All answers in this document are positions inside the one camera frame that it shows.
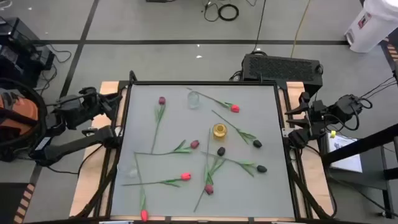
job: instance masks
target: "clear glass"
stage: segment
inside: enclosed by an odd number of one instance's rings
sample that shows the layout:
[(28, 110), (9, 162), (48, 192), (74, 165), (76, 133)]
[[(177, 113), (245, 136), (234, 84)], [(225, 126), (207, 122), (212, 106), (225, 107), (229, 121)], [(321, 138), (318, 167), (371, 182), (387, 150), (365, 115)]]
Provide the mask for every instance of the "clear glass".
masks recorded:
[(195, 91), (188, 93), (188, 106), (190, 109), (199, 107), (199, 94)]

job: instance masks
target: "cable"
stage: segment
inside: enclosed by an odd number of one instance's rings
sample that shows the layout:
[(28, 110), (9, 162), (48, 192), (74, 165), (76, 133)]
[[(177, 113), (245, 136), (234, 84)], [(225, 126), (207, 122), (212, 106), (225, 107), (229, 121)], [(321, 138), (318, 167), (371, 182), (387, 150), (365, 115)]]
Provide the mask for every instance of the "cable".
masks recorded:
[(319, 156), (321, 156), (321, 153), (316, 150), (314, 147), (310, 146), (310, 145), (306, 145), (308, 148), (310, 148), (312, 151), (314, 151), (316, 154), (318, 154)]
[(382, 88), (381, 90), (378, 90), (378, 91), (374, 92), (372, 95), (366, 97), (365, 99), (369, 99), (370, 97), (372, 97), (372, 96), (375, 95), (376, 93), (379, 93), (379, 92), (383, 91), (384, 89), (386, 89), (386, 88), (388, 88), (388, 87), (390, 87), (390, 86), (396, 85), (396, 84), (397, 84), (397, 83), (395, 82), (395, 83), (393, 83), (393, 84), (390, 84), (390, 85), (388, 85), (388, 86), (385, 86), (385, 87)]
[(256, 4), (257, 4), (257, 0), (254, 0), (254, 3), (253, 4), (251, 4), (250, 2), (249, 2), (249, 0), (246, 0), (248, 3), (249, 3), (249, 5), (251, 5), (252, 7), (254, 7), (254, 6), (256, 6)]
[[(35, 162), (40, 161), (38, 159), (31, 159), (31, 158), (24, 158), (24, 157), (17, 157), (16, 159), (22, 159), (22, 160), (26, 160), (26, 161), (35, 161)], [(56, 170), (54, 168), (51, 168), (50, 166), (44, 166), (44, 167), (48, 168), (49, 170), (51, 170), (53, 172), (59, 173), (59, 174), (75, 174), (75, 175), (78, 175), (78, 173), (76, 173), (76, 172), (59, 171), (59, 170)]]
[(87, 161), (88, 158), (90, 158), (90, 156), (92, 156), (94, 153), (96, 153), (99, 149), (101, 149), (101, 147), (103, 146), (103, 144), (99, 145), (94, 151), (92, 151), (85, 159), (83, 159), (83, 161), (81, 162), (79, 169), (77, 171), (77, 176), (80, 176), (80, 171), (81, 168), (83, 167), (83, 164)]
[(40, 91), (40, 96), (43, 95), (44, 90), (50, 88), (50, 82), (51, 82), (51, 81), (57, 76), (57, 74), (58, 74), (58, 70), (57, 70), (56, 66), (53, 64), (52, 67), (54, 67), (55, 71), (54, 71), (53, 75), (52, 75), (49, 79), (47, 79), (47, 78), (44, 76), (43, 71), (42, 71), (42, 73), (41, 73), (41, 75), (43, 76), (43, 78), (44, 78), (44, 80), (46, 81), (46, 83), (45, 83), (44, 87), (43, 87), (43, 88), (41, 89), (41, 91)]
[(69, 50), (57, 50), (55, 49), (55, 47), (52, 44), (49, 44), (49, 46), (56, 52), (56, 53), (68, 53), (69, 56), (67, 57), (67, 59), (61, 61), (58, 56), (56, 54), (54, 54), (55, 58), (57, 59), (58, 63), (65, 63), (67, 62), (71, 57), (72, 57), (72, 53)]
[(305, 10), (304, 10), (303, 16), (301, 17), (300, 24), (298, 25), (298, 28), (297, 28), (297, 31), (296, 31), (296, 35), (294, 36), (293, 48), (292, 48), (292, 53), (290, 54), (290, 58), (293, 57), (294, 48), (296, 46), (296, 41), (297, 41), (297, 36), (299, 35), (299, 31), (300, 31), (301, 25), (302, 25), (302, 23), (304, 21), (304, 17), (305, 17), (305, 15), (307, 13), (308, 7), (310, 6), (310, 2), (311, 2), (311, 0), (308, 0), (307, 6), (305, 6)]
[(356, 187), (353, 187), (350, 184), (346, 184), (342, 181), (336, 180), (335, 178), (333, 178), (331, 175), (328, 176), (329, 179), (334, 180), (335, 182), (337, 182), (340, 185), (344, 185), (345, 187), (349, 187), (351, 189), (353, 189), (354, 191), (356, 191), (357, 193), (359, 193), (360, 195), (362, 195), (364, 198), (368, 199), (370, 202), (372, 202), (373, 204), (375, 204), (375, 206), (379, 207), (380, 209), (386, 211), (387, 213), (390, 213), (391, 215), (398, 217), (398, 214), (384, 208), (383, 206), (381, 206), (380, 204), (378, 204), (376, 201), (374, 201), (373, 199), (371, 199), (370, 197), (368, 197), (367, 195), (365, 195), (364, 193), (362, 193), (360, 190), (358, 190)]
[(328, 186), (329, 194), (330, 194), (330, 197), (331, 197), (331, 202), (333, 203), (333, 207), (335, 208), (334, 211), (333, 211), (333, 213), (332, 213), (330, 216), (331, 216), (332, 218), (334, 218), (334, 217), (336, 216), (336, 214), (337, 214), (337, 202), (336, 202), (335, 195), (334, 195), (333, 191), (331, 190), (330, 185), (327, 184), (327, 186)]
[(364, 108), (366, 108), (366, 109), (371, 109), (371, 108), (373, 107), (372, 102), (370, 102), (368, 99), (360, 98), (359, 101), (366, 101), (366, 102), (369, 103), (369, 106), (368, 106), (368, 107), (366, 107), (365, 105), (362, 104), (362, 106), (363, 106)]
[[(231, 17), (231, 18), (225, 18), (221, 12), (223, 11), (223, 9), (225, 9), (226, 7), (231, 7), (235, 10), (235, 16)], [(235, 5), (232, 4), (224, 4), (222, 5), (219, 9), (218, 9), (218, 17), (224, 21), (234, 21), (237, 17), (239, 16), (239, 9), (238, 7), (236, 7)]]
[(357, 117), (357, 123), (356, 123), (356, 126), (355, 126), (355, 128), (350, 128), (350, 127), (348, 127), (344, 122), (342, 122), (338, 117), (336, 117), (335, 115), (333, 115), (333, 114), (324, 114), (323, 116), (331, 116), (331, 117), (333, 117), (333, 118), (335, 118), (341, 125), (343, 125), (343, 127), (344, 128), (346, 128), (346, 129), (348, 129), (348, 130), (350, 130), (350, 131), (356, 131), (356, 130), (358, 130), (358, 128), (359, 128), (359, 118)]
[(56, 169), (51, 168), (50, 166), (46, 166), (46, 168), (48, 168), (49, 170), (51, 170), (51, 171), (53, 171), (53, 172), (59, 173), (59, 174), (73, 174), (73, 175), (78, 175), (78, 173), (76, 173), (76, 172), (59, 171), (59, 170), (56, 170)]
[(267, 1), (267, 0), (264, 0), (264, 4), (262, 5), (262, 12), (261, 12), (261, 19), (260, 19), (259, 31), (257, 32), (256, 44), (254, 44), (254, 48), (253, 48), (253, 50), (252, 50), (252, 53), (256, 50), (256, 48), (257, 48), (257, 43), (259, 42), (259, 36), (260, 36), (260, 31), (261, 31), (262, 18), (264, 17), (264, 10), (266, 9), (266, 1)]
[(369, 92), (363, 94), (362, 96), (360, 96), (360, 98), (364, 98), (364, 96), (368, 95), (369, 93), (371, 93), (371, 92), (374, 91), (375, 89), (379, 88), (381, 85), (383, 85), (384, 83), (388, 82), (391, 78), (394, 78), (394, 77), (388, 78), (387, 80), (385, 80), (384, 82), (380, 83), (378, 86), (376, 86), (375, 88), (373, 88), (371, 91), (369, 91)]
[[(213, 19), (213, 20), (207, 19), (207, 17), (206, 17), (207, 10), (209, 8), (211, 8), (212, 6), (216, 6), (216, 8), (217, 8), (217, 18)], [(207, 4), (205, 5), (205, 13), (203, 13), (203, 17), (209, 22), (216, 22), (218, 20), (218, 18), (220, 18), (219, 15), (218, 15), (218, 6), (217, 6), (217, 4), (216, 3), (210, 4), (210, 0), (208, 0)]]

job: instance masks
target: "yellow object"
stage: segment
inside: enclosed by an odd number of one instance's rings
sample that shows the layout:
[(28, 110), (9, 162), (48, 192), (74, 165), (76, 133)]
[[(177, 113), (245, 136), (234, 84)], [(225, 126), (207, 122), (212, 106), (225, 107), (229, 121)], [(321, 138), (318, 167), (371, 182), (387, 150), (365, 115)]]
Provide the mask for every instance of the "yellow object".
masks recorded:
[(335, 138), (335, 137), (336, 137), (336, 131), (331, 131), (330, 138)]
[(226, 136), (227, 129), (225, 124), (215, 124), (213, 127), (213, 134), (216, 139), (222, 139)]

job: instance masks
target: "black cable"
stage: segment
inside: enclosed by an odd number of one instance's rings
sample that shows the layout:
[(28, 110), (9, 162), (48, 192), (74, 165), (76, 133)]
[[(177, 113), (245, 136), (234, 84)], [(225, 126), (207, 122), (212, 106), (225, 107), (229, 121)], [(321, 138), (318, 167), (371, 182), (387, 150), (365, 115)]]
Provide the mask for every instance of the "black cable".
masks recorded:
[(61, 61), (58, 56), (56, 54), (54, 54), (55, 58), (57, 59), (58, 63), (65, 63), (67, 62), (71, 57), (72, 57), (72, 53), (69, 50), (57, 50), (55, 49), (55, 47), (52, 44), (49, 44), (49, 46), (56, 52), (56, 53), (68, 53), (69, 56), (67, 57), (67, 59)]
[(42, 73), (41, 73), (41, 76), (44, 78), (44, 80), (46, 81), (46, 83), (45, 83), (43, 89), (41, 89), (41, 91), (40, 91), (40, 96), (43, 95), (44, 90), (50, 88), (50, 82), (51, 82), (51, 81), (57, 76), (57, 74), (58, 74), (58, 70), (57, 70), (56, 66), (53, 64), (52, 67), (54, 67), (54, 70), (55, 70), (55, 71), (54, 71), (53, 75), (52, 75), (49, 79), (47, 79), (47, 78), (44, 76), (43, 71), (42, 71)]
[(77, 176), (80, 176), (80, 171), (81, 168), (83, 167), (83, 164), (87, 161), (88, 158), (90, 158), (90, 156), (92, 156), (94, 153), (96, 153), (99, 149), (101, 149), (101, 147), (103, 146), (103, 144), (99, 145), (94, 151), (92, 151), (85, 159), (83, 159), (83, 161), (81, 162), (79, 169), (77, 171)]
[[(308, 144), (307, 144), (306, 146), (307, 146), (309, 149), (311, 149), (312, 151), (314, 151), (316, 154), (318, 154), (319, 157), (322, 157), (320, 151), (316, 150), (314, 147), (312, 147), (312, 146), (310, 146), (310, 145), (308, 145)], [(332, 213), (330, 216), (331, 216), (332, 218), (334, 218), (334, 217), (336, 216), (336, 214), (337, 214), (337, 202), (336, 202), (335, 195), (333, 194), (333, 191), (331, 190), (330, 186), (329, 186), (329, 185), (327, 185), (327, 186), (328, 186), (329, 194), (330, 194), (330, 197), (331, 197), (331, 201), (332, 201), (332, 203), (333, 203), (333, 207), (335, 208), (334, 211), (333, 211), (333, 213)]]
[(331, 117), (335, 118), (341, 125), (343, 125), (344, 128), (346, 128), (346, 129), (348, 129), (348, 130), (350, 130), (350, 131), (356, 131), (356, 130), (358, 130), (358, 128), (359, 128), (359, 122), (356, 123), (355, 128), (350, 128), (350, 127), (348, 127), (344, 122), (342, 122), (338, 117), (336, 117), (336, 116), (333, 115), (333, 114), (324, 114), (323, 116), (331, 116)]
[(362, 195), (364, 198), (366, 198), (367, 200), (369, 200), (370, 202), (372, 202), (373, 204), (375, 204), (375, 206), (377, 206), (377, 207), (379, 207), (380, 209), (386, 211), (387, 213), (390, 213), (391, 215), (393, 215), (393, 216), (395, 216), (395, 217), (398, 217), (398, 214), (396, 214), (396, 213), (394, 213), (394, 212), (392, 212), (392, 211), (390, 211), (390, 210), (384, 208), (383, 206), (381, 206), (380, 204), (378, 204), (376, 201), (374, 201), (373, 199), (371, 199), (370, 197), (368, 197), (367, 195), (365, 195), (364, 193), (362, 193), (362, 192), (361, 192), (360, 190), (358, 190), (356, 187), (353, 187), (352, 185), (346, 184), (346, 183), (344, 183), (344, 182), (342, 182), (342, 181), (336, 180), (335, 178), (333, 178), (333, 177), (330, 176), (330, 175), (328, 176), (328, 178), (334, 180), (336, 183), (338, 183), (338, 184), (340, 184), (340, 185), (343, 185), (343, 186), (345, 186), (345, 187), (349, 187), (349, 188), (353, 189), (354, 191), (356, 191), (357, 193), (359, 193), (360, 195)]
[(250, 2), (249, 2), (249, 0), (246, 0), (248, 3), (249, 3), (249, 5), (251, 5), (252, 7), (254, 7), (254, 6), (256, 6), (256, 4), (257, 4), (257, 0), (254, 0), (254, 3), (253, 4), (251, 4)]
[(46, 168), (48, 168), (49, 170), (51, 170), (53, 172), (59, 173), (59, 174), (74, 174), (74, 175), (78, 175), (78, 173), (76, 173), (76, 172), (59, 171), (59, 170), (51, 168), (50, 166), (46, 166)]
[(332, 218), (334, 218), (336, 216), (336, 214), (337, 214), (337, 202), (336, 202), (335, 195), (334, 195), (333, 191), (331, 190), (330, 185), (328, 183), (326, 183), (326, 184), (328, 186), (329, 194), (330, 194), (330, 197), (331, 197), (331, 202), (333, 203), (333, 207), (334, 207), (333, 213), (330, 216)]
[(384, 89), (386, 89), (386, 88), (388, 88), (388, 87), (390, 87), (390, 86), (396, 85), (396, 84), (397, 84), (397, 83), (395, 82), (395, 83), (393, 83), (393, 84), (390, 84), (390, 85), (388, 85), (388, 86), (385, 86), (385, 87), (382, 88), (381, 90), (378, 90), (378, 91), (374, 92), (372, 95), (366, 97), (365, 99), (369, 99), (370, 97), (372, 97), (372, 96), (375, 95), (376, 93), (379, 93), (379, 92), (383, 91)]
[(264, 10), (266, 8), (266, 0), (264, 0), (264, 4), (262, 5), (262, 12), (261, 12), (261, 19), (260, 19), (260, 25), (259, 25), (259, 31), (257, 32), (257, 38), (256, 38), (256, 44), (254, 45), (254, 48), (252, 52), (255, 51), (257, 48), (257, 43), (259, 42), (259, 36), (260, 36), (260, 31), (261, 31), (261, 24), (262, 24), (262, 18), (264, 17)]
[(321, 153), (316, 150), (314, 147), (310, 146), (310, 145), (306, 145), (308, 148), (310, 148), (312, 151), (314, 151), (316, 154), (318, 154), (319, 156), (321, 156)]
[(390, 79), (392, 79), (392, 78), (394, 78), (394, 77), (388, 78), (386, 81), (380, 83), (378, 86), (376, 86), (375, 88), (373, 88), (371, 91), (369, 91), (369, 92), (363, 94), (362, 96), (360, 96), (360, 98), (364, 98), (364, 96), (366, 96), (366, 95), (368, 95), (369, 93), (373, 92), (375, 89), (379, 88), (381, 85), (383, 85), (384, 83), (388, 82), (388, 81), (389, 81)]
[[(233, 9), (235, 10), (235, 16), (233, 16), (233, 17), (231, 17), (231, 18), (225, 18), (225, 17), (221, 14), (221, 12), (222, 12), (223, 9), (225, 9), (226, 7), (231, 7), (231, 8), (233, 8)], [(235, 5), (232, 5), (232, 4), (225, 4), (225, 5), (222, 5), (222, 6), (218, 9), (218, 17), (219, 17), (220, 19), (224, 20), (224, 21), (228, 21), (228, 22), (234, 21), (238, 16), (239, 16), (239, 9), (238, 9), (238, 7), (236, 7)]]
[[(218, 18), (220, 18), (219, 15), (218, 15), (218, 10), (219, 10), (218, 6), (217, 6), (216, 3), (213, 3), (213, 4), (209, 4), (209, 3), (210, 3), (210, 0), (208, 0), (207, 4), (205, 5), (205, 13), (203, 13), (203, 17), (209, 22), (216, 22), (218, 20)], [(207, 17), (206, 17), (207, 10), (209, 10), (209, 8), (211, 8), (212, 6), (216, 6), (216, 8), (217, 8), (217, 18), (213, 19), (213, 20), (207, 19)]]
[(359, 128), (359, 115), (358, 115), (358, 112), (356, 112), (356, 110), (353, 108), (353, 105), (349, 105), (349, 107), (354, 111), (354, 114), (355, 114), (356, 126), (355, 126), (354, 130), (352, 130), (352, 131), (355, 131), (355, 130), (358, 130), (358, 128)]
[(372, 102), (370, 102), (368, 99), (360, 98), (359, 101), (366, 101), (366, 102), (369, 103), (369, 106), (368, 106), (368, 107), (366, 107), (365, 105), (362, 104), (362, 106), (363, 106), (364, 108), (366, 108), (366, 109), (371, 109), (371, 108), (373, 107)]

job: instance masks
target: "white container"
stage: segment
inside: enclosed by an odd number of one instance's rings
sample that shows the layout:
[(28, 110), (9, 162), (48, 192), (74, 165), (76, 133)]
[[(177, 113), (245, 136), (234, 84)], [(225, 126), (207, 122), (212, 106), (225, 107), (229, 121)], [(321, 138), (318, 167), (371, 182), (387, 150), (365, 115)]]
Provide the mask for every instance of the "white container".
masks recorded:
[(398, 0), (365, 0), (345, 36), (350, 49), (367, 53), (398, 27)]

